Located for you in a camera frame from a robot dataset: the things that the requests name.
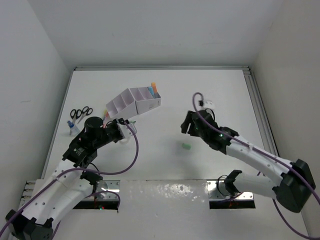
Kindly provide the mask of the green marker cap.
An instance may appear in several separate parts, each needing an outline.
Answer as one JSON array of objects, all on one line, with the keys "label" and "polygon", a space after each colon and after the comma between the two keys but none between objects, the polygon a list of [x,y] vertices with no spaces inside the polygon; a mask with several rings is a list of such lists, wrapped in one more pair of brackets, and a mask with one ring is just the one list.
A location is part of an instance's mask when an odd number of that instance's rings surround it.
[{"label": "green marker cap", "polygon": [[188,144],[188,143],[184,143],[184,142],[183,142],[183,143],[181,144],[181,147],[182,147],[183,149],[190,150],[192,146],[191,146],[190,144]]}]

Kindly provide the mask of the blue marker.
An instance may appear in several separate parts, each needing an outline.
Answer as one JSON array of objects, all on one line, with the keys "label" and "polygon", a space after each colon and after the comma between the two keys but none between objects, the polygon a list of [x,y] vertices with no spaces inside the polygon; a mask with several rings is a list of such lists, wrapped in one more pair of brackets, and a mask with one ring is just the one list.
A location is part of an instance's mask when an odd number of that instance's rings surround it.
[{"label": "blue marker", "polygon": [[153,98],[155,98],[155,93],[154,93],[153,88],[152,88],[151,86],[148,86],[147,89],[148,89],[148,91],[150,92],[151,96],[152,96]]}]

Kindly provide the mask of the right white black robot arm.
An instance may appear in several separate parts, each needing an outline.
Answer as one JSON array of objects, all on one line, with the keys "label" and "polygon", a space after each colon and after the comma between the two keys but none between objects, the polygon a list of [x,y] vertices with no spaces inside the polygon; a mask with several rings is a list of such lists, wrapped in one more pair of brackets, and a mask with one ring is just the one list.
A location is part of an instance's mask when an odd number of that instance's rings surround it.
[{"label": "right white black robot arm", "polygon": [[252,192],[277,200],[284,208],[299,213],[316,188],[309,165],[298,159],[290,161],[260,149],[229,127],[219,127],[206,110],[188,111],[180,126],[183,134],[201,138],[211,149],[236,158],[263,176],[233,170],[217,186],[222,195]]}]

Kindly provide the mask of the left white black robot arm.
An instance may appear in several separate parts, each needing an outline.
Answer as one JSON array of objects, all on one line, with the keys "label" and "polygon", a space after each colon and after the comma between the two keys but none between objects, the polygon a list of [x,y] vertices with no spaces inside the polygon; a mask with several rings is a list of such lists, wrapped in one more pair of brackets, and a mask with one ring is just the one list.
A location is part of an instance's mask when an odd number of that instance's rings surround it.
[{"label": "left white black robot arm", "polygon": [[1,232],[9,229],[18,240],[51,240],[62,218],[78,203],[108,193],[102,184],[109,173],[88,168],[98,149],[136,136],[135,124],[129,120],[114,119],[104,125],[100,117],[88,118],[40,190],[6,215]]}]

